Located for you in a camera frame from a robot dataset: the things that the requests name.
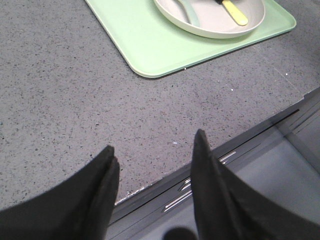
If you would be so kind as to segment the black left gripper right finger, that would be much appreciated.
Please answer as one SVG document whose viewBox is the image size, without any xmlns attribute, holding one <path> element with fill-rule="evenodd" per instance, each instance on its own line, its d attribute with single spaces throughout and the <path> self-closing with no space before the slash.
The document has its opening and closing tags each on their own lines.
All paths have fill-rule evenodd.
<svg viewBox="0 0 320 240">
<path fill-rule="evenodd" d="M 193 143 L 191 190 L 201 240 L 318 240 L 320 226 L 267 199 L 212 153 L 205 131 Z"/>
</svg>

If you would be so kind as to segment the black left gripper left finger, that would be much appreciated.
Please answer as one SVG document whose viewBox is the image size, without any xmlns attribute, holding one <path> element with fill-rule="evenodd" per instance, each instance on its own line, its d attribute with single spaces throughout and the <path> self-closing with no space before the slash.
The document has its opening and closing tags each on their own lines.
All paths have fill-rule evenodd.
<svg viewBox="0 0 320 240">
<path fill-rule="evenodd" d="M 2 240 L 103 240 L 117 198 L 120 165 L 105 147 L 51 190 L 0 212 Z"/>
</svg>

